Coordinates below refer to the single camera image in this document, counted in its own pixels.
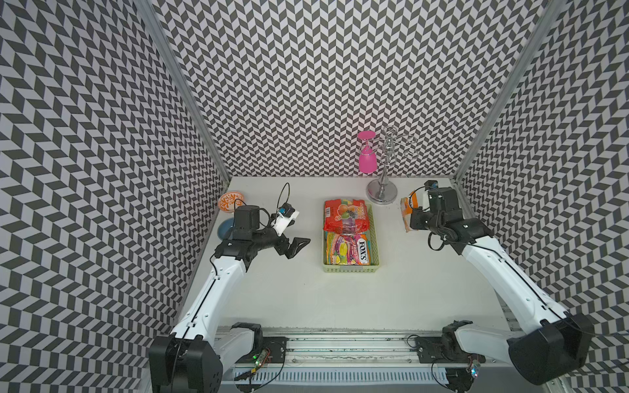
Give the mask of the orange Fox's candy bag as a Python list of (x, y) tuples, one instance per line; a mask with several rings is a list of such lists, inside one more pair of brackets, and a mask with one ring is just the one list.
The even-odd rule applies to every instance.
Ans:
[(413, 231), (410, 225), (412, 214), (415, 211), (424, 211), (424, 195), (425, 191), (420, 189), (419, 191), (414, 191), (409, 195), (403, 196), (403, 198), (401, 198), (401, 217), (403, 219), (405, 231), (407, 233)]
[(370, 240), (366, 234), (325, 234), (326, 265), (370, 265)]

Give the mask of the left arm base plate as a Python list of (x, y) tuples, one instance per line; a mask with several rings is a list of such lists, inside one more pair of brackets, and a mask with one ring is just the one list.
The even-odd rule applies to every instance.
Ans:
[(237, 365), (253, 365), (254, 363), (279, 364), (285, 360), (287, 337), (264, 337), (261, 344), (254, 347), (248, 354), (237, 360)]

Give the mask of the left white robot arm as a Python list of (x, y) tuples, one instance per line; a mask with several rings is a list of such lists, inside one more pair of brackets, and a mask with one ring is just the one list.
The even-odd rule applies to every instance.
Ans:
[(281, 358), (281, 350), (263, 345), (260, 324), (236, 323), (227, 335), (216, 337), (227, 300), (258, 253), (274, 249), (291, 259), (310, 243), (284, 233), (299, 216), (292, 205), (280, 206), (266, 226), (260, 224), (262, 211), (253, 205), (235, 209), (233, 225), (214, 251), (210, 276), (197, 298), (169, 335), (152, 342), (148, 352), (152, 391), (217, 392), (224, 373), (239, 360), (253, 360), (253, 368), (241, 376), (252, 379), (271, 356)]

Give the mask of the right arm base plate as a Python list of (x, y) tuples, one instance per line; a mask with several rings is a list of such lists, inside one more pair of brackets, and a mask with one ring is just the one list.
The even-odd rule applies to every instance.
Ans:
[(457, 344), (444, 344), (440, 337), (410, 335), (406, 342), (416, 353), (421, 365), (428, 365), (434, 361), (462, 365), (471, 365), (474, 361), (481, 365), (486, 363), (484, 355), (464, 352)]

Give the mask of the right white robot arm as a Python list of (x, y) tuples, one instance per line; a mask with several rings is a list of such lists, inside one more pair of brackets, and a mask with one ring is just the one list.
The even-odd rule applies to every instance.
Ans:
[(509, 307), (520, 333), (455, 321), (442, 329), (447, 360), (485, 356), (513, 366), (529, 383), (544, 383), (586, 364), (595, 335), (584, 314), (571, 314), (537, 286), (478, 218), (464, 217), (454, 188), (434, 180), (421, 188), (427, 206), (412, 206), (411, 229), (440, 238), (483, 275)]

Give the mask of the red cocoaland candy bag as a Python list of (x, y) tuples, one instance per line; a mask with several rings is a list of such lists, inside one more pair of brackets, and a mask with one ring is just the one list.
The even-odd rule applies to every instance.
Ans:
[(326, 201), (323, 229), (336, 234), (367, 232), (370, 229), (370, 218), (365, 201), (357, 199)]

